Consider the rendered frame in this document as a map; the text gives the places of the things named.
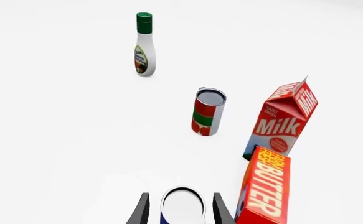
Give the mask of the red and white milk carton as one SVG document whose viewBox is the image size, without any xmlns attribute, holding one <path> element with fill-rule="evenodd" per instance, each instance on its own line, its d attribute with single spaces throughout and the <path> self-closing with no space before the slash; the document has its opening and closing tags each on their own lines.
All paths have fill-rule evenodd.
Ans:
<svg viewBox="0 0 363 224">
<path fill-rule="evenodd" d="M 317 105 L 306 80 L 278 87 L 260 110 L 243 158 L 250 160 L 258 146 L 287 156 Z"/>
</svg>

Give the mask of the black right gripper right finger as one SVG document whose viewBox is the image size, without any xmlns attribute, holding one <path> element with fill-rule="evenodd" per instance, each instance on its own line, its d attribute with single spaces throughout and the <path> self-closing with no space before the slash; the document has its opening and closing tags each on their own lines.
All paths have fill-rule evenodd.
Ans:
<svg viewBox="0 0 363 224">
<path fill-rule="evenodd" d="M 218 192 L 213 194 L 212 208 L 215 224 L 236 224 Z"/>
</svg>

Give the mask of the red butter box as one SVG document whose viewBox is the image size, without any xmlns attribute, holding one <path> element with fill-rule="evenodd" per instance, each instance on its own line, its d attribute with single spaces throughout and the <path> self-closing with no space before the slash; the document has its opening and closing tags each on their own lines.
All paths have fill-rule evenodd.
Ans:
<svg viewBox="0 0 363 224">
<path fill-rule="evenodd" d="M 242 182 L 236 224 L 287 224 L 290 164 L 287 156 L 255 147 Z"/>
</svg>

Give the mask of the red and green tin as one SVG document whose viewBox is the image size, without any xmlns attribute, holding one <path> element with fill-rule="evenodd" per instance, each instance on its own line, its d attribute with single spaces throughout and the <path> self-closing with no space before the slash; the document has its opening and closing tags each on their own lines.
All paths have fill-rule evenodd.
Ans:
<svg viewBox="0 0 363 224">
<path fill-rule="evenodd" d="M 226 95 L 214 88 L 201 87 L 196 93 L 191 128 L 201 136 L 217 133 L 224 111 Z"/>
</svg>

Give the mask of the white bottle with green cap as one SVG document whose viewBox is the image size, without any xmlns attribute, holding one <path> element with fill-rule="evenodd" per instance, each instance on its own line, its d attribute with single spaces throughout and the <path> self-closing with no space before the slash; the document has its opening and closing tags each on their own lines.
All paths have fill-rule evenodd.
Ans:
<svg viewBox="0 0 363 224">
<path fill-rule="evenodd" d="M 153 43 L 153 15 L 136 15 L 137 43 L 134 48 L 134 66 L 138 75 L 151 76 L 156 70 L 156 50 Z"/>
</svg>

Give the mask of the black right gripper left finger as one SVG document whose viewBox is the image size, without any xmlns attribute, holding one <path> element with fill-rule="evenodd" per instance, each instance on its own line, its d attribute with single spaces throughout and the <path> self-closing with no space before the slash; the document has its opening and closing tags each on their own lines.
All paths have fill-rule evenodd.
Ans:
<svg viewBox="0 0 363 224">
<path fill-rule="evenodd" d="M 149 194 L 141 194 L 140 200 L 126 224 L 147 224 L 149 218 Z"/>
</svg>

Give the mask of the blue tin with white lid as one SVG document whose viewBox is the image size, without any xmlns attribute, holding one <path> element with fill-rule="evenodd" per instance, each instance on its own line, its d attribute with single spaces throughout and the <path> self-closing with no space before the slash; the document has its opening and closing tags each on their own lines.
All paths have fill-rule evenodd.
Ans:
<svg viewBox="0 0 363 224">
<path fill-rule="evenodd" d="M 188 186 L 175 186 L 161 199 L 160 224 L 206 224 L 206 204 L 200 193 Z"/>
</svg>

